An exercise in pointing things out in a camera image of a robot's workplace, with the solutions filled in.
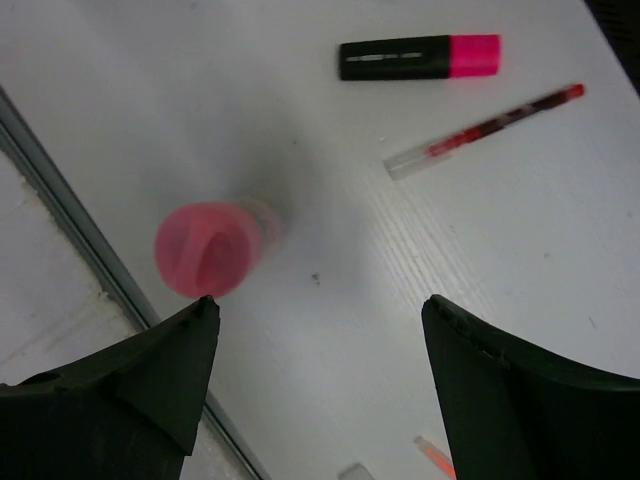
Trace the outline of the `black pink highlighter marker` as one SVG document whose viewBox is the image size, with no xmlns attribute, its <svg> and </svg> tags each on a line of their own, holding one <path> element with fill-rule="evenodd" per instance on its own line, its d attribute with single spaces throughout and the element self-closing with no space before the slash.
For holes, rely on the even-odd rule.
<svg viewBox="0 0 640 480">
<path fill-rule="evenodd" d="M 440 80 L 495 76 L 502 62 L 498 34 L 437 35 L 344 43 L 343 81 Z"/>
</svg>

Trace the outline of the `red clear pen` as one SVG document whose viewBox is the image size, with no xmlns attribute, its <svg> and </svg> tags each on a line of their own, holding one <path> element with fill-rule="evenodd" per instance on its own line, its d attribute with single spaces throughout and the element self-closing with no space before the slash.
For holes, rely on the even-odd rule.
<svg viewBox="0 0 640 480">
<path fill-rule="evenodd" d="M 459 148 L 494 135 L 541 112 L 555 109 L 581 98 L 585 93 L 586 86 L 583 83 L 568 85 L 475 125 L 405 150 L 384 160 L 383 165 L 394 181 L 406 178 L 440 162 Z"/>
</svg>

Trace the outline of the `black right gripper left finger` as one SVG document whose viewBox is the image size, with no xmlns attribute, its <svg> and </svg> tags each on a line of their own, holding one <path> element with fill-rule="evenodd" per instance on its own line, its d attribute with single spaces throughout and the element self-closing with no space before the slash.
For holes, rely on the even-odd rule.
<svg viewBox="0 0 640 480">
<path fill-rule="evenodd" d="M 179 478 L 219 329 L 219 307 L 205 296 L 92 355 L 2 385 L 2 478 Z"/>
</svg>

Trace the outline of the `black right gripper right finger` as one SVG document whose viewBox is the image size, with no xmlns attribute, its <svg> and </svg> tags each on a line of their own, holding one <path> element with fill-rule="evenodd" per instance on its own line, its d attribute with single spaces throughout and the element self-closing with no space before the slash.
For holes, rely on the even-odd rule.
<svg viewBox="0 0 640 480">
<path fill-rule="evenodd" d="M 638 380 L 545 350 L 441 295 L 421 318 L 458 478 L 638 478 Z"/>
</svg>

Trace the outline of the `orange clear pen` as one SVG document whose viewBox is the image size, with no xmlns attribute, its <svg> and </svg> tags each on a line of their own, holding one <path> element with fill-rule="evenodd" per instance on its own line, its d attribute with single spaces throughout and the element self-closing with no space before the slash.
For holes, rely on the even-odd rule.
<svg viewBox="0 0 640 480">
<path fill-rule="evenodd" d="M 414 438 L 417 448 L 444 474 L 448 479 L 456 480 L 457 475 L 452 460 L 432 442 L 422 436 Z"/>
</svg>

